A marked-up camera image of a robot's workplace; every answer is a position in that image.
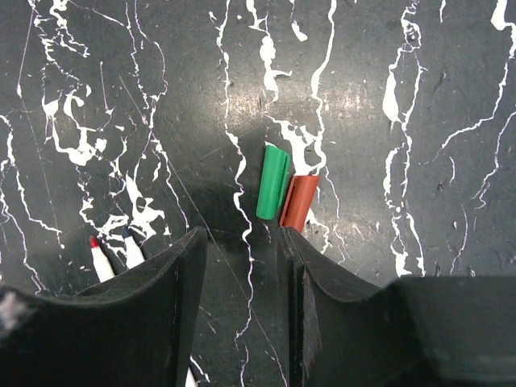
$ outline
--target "marker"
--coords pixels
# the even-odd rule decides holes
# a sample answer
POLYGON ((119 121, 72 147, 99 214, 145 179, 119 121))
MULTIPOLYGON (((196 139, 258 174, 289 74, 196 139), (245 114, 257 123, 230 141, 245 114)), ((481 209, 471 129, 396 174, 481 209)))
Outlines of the marker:
POLYGON ((126 244, 127 267, 134 268, 142 264, 145 261, 144 255, 133 239, 131 229, 128 226, 124 226, 122 229, 122 237, 126 244))
POLYGON ((90 236, 89 246, 91 247, 91 255, 94 258, 95 271, 97 272, 97 276, 100 282, 104 282, 113 278, 114 273, 113 269, 111 268, 110 261, 98 246, 97 238, 90 236))
POLYGON ((186 383, 185 387, 196 387, 197 382, 195 381, 194 375, 192 375, 192 370, 188 367, 188 373, 186 374, 186 383))

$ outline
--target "black marble surface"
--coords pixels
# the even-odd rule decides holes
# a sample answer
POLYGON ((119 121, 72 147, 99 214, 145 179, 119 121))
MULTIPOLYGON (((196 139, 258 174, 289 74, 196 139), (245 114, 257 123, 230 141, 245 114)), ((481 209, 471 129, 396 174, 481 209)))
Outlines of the black marble surface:
POLYGON ((126 223, 147 257, 204 226, 193 358, 283 385, 265 142, 321 176, 304 235, 358 276, 514 275, 515 5, 1 2, 2 283, 75 294, 89 235, 120 273, 126 223))

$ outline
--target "green cap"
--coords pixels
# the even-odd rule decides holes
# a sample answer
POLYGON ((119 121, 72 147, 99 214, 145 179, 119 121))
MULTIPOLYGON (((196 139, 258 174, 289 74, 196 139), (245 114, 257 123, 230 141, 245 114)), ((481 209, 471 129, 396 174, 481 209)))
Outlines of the green cap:
POLYGON ((285 195, 290 155, 272 145, 265 147, 264 168, 261 173, 260 194, 256 206, 256 216, 274 219, 285 195))

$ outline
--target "white marker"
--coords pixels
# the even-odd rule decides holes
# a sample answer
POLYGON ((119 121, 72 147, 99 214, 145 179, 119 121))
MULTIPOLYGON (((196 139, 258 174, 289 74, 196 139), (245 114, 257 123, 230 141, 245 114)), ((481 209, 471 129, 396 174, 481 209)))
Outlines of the white marker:
POLYGON ((135 266, 138 266, 139 264, 143 263, 145 261, 144 255, 142 254, 142 251, 139 249, 138 245, 133 239, 129 227, 125 226, 122 229, 122 237, 123 241, 126 244, 127 267, 134 268, 135 266))
POLYGON ((101 248, 98 246, 97 238, 90 236, 89 246, 91 247, 91 255, 94 258, 94 267, 97 272, 100 282, 107 281, 114 277, 113 269, 110 261, 104 255, 101 248))
POLYGON ((195 381, 194 375, 192 374, 192 370, 188 368, 188 373, 186 374, 186 383, 185 387, 196 387, 197 382, 195 381))
POLYGON ((308 36, 301 32, 301 28, 299 27, 298 22, 296 22, 295 20, 292 22, 292 31, 296 35, 296 38, 299 39, 300 42, 304 42, 305 40, 308 39, 308 36))

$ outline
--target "red cap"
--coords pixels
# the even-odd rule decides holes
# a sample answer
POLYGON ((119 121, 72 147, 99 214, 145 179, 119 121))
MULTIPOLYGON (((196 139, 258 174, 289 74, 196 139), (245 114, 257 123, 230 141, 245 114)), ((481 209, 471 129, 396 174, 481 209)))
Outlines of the red cap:
POLYGON ((294 176, 281 214, 280 226, 303 231, 319 176, 294 176))
POLYGON ((89 238, 89 246, 91 248, 97 248, 98 247, 97 238, 95 238, 94 236, 90 236, 90 238, 89 238))

